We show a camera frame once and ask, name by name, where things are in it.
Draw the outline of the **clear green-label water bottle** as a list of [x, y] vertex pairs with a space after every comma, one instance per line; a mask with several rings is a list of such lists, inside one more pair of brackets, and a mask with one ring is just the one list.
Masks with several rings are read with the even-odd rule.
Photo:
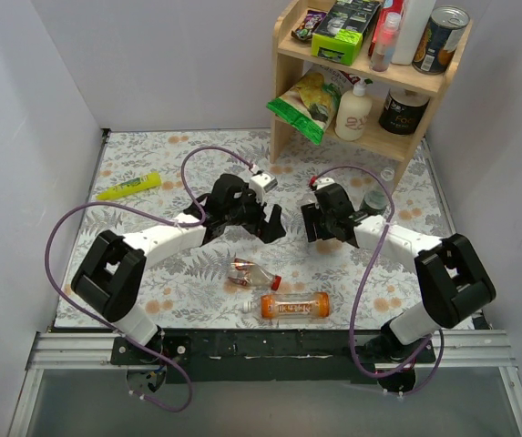
[[389, 205], [388, 197], [385, 192], [393, 192], [394, 189], [394, 169], [383, 168], [379, 174], [382, 185], [376, 184], [368, 189], [360, 205], [360, 209], [366, 210], [371, 215], [383, 215]]

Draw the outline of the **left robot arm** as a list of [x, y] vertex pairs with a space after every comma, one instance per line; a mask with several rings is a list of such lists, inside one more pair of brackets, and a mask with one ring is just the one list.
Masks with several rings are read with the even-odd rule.
[[259, 171], [248, 181], [223, 174], [169, 225], [118, 235], [110, 230], [93, 242], [71, 281], [72, 290], [104, 320], [132, 340], [131, 352], [145, 364], [163, 352], [159, 327], [137, 303], [143, 273], [186, 249], [204, 246], [228, 226], [241, 226], [263, 243], [286, 235], [281, 207], [266, 216], [265, 197], [276, 178]]

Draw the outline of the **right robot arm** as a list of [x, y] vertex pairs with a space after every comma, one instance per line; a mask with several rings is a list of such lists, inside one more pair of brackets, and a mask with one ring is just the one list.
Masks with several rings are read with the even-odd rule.
[[393, 225], [381, 215], [356, 210], [345, 189], [331, 178], [314, 179], [316, 201], [302, 206], [307, 239], [337, 239], [376, 250], [417, 277], [421, 301], [387, 321], [357, 348], [364, 357], [402, 361], [423, 338], [451, 329], [496, 298], [496, 289], [468, 238], [438, 238]]

